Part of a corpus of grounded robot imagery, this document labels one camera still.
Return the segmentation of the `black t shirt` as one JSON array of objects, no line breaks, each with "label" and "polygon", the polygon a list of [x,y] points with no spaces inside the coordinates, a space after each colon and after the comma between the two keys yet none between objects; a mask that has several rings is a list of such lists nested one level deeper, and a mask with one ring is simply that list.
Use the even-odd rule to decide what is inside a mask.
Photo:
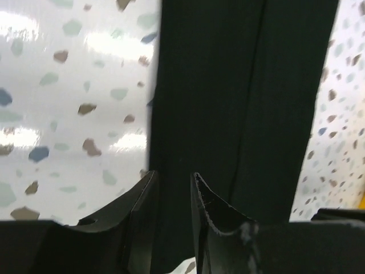
[{"label": "black t shirt", "polygon": [[190,175],[248,217],[285,223],[337,1],[163,1],[149,167],[153,273],[194,255]]}]

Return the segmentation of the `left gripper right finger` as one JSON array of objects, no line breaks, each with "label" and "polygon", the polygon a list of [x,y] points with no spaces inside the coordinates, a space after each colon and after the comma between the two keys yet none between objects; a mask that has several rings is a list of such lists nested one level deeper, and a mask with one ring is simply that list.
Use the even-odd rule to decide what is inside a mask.
[{"label": "left gripper right finger", "polygon": [[321,208],[307,222],[263,225],[190,177],[197,273],[364,272],[364,211]]}]

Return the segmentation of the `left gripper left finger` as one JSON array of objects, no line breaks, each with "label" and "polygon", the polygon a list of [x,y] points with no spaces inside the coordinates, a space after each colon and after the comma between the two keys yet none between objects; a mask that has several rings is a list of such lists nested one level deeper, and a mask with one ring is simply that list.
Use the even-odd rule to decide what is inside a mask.
[{"label": "left gripper left finger", "polygon": [[150,273],[159,176],[135,186],[75,226],[1,222],[1,273]]}]

